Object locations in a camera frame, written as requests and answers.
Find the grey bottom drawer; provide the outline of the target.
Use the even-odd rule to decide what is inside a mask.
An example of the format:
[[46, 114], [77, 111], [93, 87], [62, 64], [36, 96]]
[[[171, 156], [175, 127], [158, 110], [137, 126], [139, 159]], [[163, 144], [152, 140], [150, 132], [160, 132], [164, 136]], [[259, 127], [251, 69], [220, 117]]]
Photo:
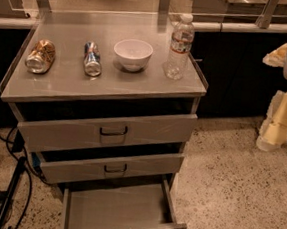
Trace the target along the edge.
[[186, 229], [164, 175], [71, 183], [60, 229]]

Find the grey drawer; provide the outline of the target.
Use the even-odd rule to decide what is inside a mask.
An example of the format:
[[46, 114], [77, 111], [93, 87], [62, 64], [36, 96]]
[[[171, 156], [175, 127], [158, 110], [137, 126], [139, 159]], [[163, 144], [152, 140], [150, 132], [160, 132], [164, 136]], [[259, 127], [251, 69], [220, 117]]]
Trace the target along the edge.
[[71, 183], [60, 229], [186, 229], [164, 175]]
[[50, 184], [54, 184], [177, 173], [180, 171], [183, 160], [183, 154], [152, 154], [43, 162], [40, 168], [46, 180]]
[[29, 152], [185, 142], [196, 114], [20, 122]]

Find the grey top drawer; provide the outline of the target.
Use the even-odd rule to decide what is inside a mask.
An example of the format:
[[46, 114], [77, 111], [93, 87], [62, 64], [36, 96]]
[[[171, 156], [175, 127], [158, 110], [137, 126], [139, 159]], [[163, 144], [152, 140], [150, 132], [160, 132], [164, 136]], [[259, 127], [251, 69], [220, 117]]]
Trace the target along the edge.
[[20, 122], [29, 152], [185, 142], [196, 114]]

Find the grey metal drawer cabinet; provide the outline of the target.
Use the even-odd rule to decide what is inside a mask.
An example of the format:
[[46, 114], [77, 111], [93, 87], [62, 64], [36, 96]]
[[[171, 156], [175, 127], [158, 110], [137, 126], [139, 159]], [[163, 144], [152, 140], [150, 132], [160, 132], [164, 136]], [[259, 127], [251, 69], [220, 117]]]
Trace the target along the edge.
[[[2, 99], [17, 122], [147, 117], [196, 114], [207, 85], [192, 63], [184, 77], [164, 74], [172, 27], [148, 13], [52, 12], [30, 33], [25, 48], [51, 40], [56, 60], [46, 74], [31, 74], [18, 57], [1, 85]], [[134, 72], [116, 60], [114, 46], [121, 40], [142, 40], [153, 48], [148, 64]], [[95, 42], [101, 74], [84, 71], [84, 45]], [[75, 161], [159, 154], [183, 154], [185, 142], [29, 152], [43, 162]]]

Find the grey middle drawer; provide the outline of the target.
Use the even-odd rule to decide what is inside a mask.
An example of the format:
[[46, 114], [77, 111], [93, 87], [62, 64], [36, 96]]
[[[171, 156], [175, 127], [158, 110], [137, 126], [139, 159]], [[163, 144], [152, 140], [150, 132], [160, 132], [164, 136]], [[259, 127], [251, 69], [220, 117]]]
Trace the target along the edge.
[[152, 154], [43, 162], [40, 168], [46, 180], [50, 184], [54, 184], [177, 173], [180, 171], [183, 160], [183, 154]]

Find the white ceramic bowl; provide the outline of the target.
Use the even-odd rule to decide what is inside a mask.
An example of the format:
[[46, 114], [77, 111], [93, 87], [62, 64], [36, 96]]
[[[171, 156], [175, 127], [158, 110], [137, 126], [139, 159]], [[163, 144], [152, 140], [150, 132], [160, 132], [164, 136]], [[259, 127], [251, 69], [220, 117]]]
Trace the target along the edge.
[[114, 46], [116, 60], [127, 71], [138, 71], [144, 68], [152, 57], [153, 48], [146, 41], [121, 40]]

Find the blue red soda can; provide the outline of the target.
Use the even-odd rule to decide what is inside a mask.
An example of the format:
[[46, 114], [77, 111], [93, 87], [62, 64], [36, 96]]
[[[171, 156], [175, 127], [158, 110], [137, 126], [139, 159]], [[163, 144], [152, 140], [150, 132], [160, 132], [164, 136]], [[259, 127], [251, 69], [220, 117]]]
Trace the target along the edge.
[[100, 53], [95, 42], [87, 42], [84, 45], [84, 71], [88, 76], [96, 77], [101, 74]]

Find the clear plastic water bottle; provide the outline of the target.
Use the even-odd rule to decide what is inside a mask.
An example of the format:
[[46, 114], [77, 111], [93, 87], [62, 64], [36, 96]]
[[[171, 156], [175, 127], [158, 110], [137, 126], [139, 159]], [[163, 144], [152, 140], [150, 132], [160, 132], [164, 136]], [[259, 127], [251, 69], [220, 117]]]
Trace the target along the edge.
[[171, 35], [169, 57], [164, 69], [168, 78], [177, 80], [183, 77], [194, 37], [193, 15], [183, 14]]

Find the gold crushed soda can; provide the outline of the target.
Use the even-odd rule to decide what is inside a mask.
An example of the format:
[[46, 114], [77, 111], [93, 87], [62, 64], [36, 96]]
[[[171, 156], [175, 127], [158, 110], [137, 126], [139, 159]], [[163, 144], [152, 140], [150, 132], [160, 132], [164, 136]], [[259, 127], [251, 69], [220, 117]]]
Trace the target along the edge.
[[37, 41], [25, 60], [25, 66], [33, 74], [44, 74], [55, 61], [55, 45], [50, 40]]

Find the black metal floor stand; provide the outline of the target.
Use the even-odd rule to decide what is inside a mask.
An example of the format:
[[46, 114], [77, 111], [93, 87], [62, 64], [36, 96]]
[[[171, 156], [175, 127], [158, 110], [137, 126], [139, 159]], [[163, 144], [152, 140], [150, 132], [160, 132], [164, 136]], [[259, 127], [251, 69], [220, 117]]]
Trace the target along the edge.
[[8, 189], [6, 191], [0, 191], [0, 229], [2, 229], [6, 218], [7, 212], [9, 212], [9, 208], [11, 202], [13, 201], [13, 197], [15, 191], [19, 184], [19, 179], [22, 176], [25, 167], [25, 157], [20, 157], [17, 166], [15, 167], [13, 176], [11, 177]]

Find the white horizontal rail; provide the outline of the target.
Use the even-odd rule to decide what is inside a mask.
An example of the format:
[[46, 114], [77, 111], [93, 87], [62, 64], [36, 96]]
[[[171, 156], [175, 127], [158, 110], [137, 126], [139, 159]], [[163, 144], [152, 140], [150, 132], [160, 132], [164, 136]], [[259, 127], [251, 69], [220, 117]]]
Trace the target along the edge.
[[285, 33], [287, 34], [287, 24], [274, 24], [272, 23], [268, 28], [262, 29], [256, 24], [251, 23], [205, 23], [195, 22], [194, 29], [196, 32], [239, 32], [239, 33]]

